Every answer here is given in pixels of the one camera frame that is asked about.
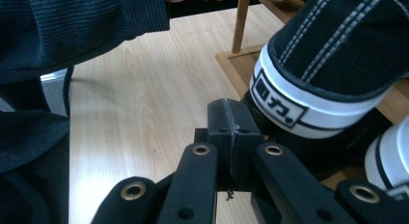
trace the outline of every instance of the stitched seam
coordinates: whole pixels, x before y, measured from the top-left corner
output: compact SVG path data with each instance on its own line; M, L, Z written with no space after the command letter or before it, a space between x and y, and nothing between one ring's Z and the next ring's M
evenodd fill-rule
M399 0L393 0L398 6L400 6L403 10L403 12L406 14L406 17L409 19L409 11L408 9L399 1Z
M338 30L334 35L328 40L327 43L321 48L318 54L315 56L313 61L304 71L301 76L301 80L305 80L306 83L316 76L318 71L322 68L325 62L331 57L331 55L340 47L341 43L346 39L346 37L351 33L351 31L357 26L359 21L366 16L366 14L373 9L373 7L380 0L364 0L358 7L345 19L345 21L340 25ZM314 69L311 75L307 78L311 69Z
M282 65L286 63L286 60L288 59L289 55L291 55L296 45L300 42L301 38L307 32L311 24L316 20L316 17L321 13L325 5L327 5L328 1L330 0L318 0L313 9L304 19L304 22L301 24L295 35L292 37L291 41L289 41L288 45L286 46L286 49L284 50L282 56L279 59L279 63L281 63Z

